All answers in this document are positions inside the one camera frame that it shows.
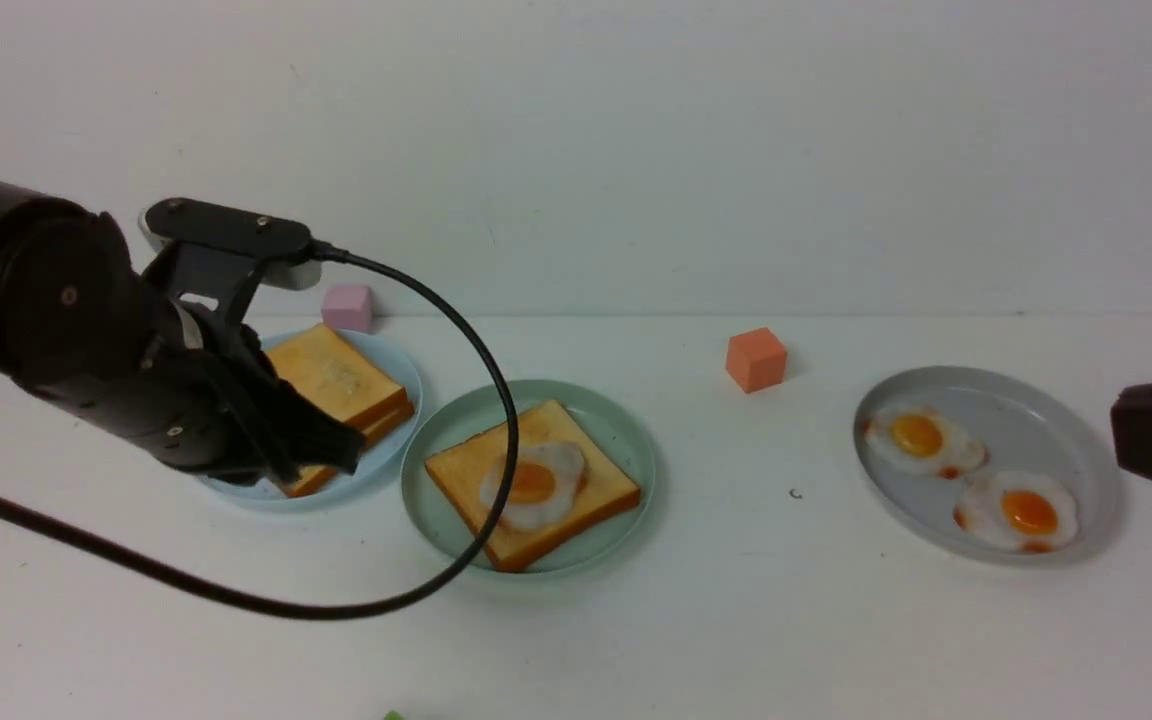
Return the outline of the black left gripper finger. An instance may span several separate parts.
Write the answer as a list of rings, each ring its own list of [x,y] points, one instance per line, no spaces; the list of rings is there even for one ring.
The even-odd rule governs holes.
[[[287,381],[238,384],[236,420],[265,477],[297,477],[310,467],[353,473],[366,450],[364,434]]]

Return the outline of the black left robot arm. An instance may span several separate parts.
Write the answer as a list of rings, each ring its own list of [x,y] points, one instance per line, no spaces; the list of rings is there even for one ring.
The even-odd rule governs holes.
[[[156,202],[132,268],[106,213],[0,181],[0,373],[162,465],[237,484],[349,469],[366,441],[276,374],[244,324],[270,270],[310,263],[306,225]]]

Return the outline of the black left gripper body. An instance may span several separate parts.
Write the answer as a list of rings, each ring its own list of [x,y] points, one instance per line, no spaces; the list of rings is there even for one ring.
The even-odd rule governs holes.
[[[150,300],[45,333],[58,350],[29,348],[20,386],[160,464],[206,477],[262,477],[270,439],[252,423],[275,416],[276,376],[259,338],[206,306]]]

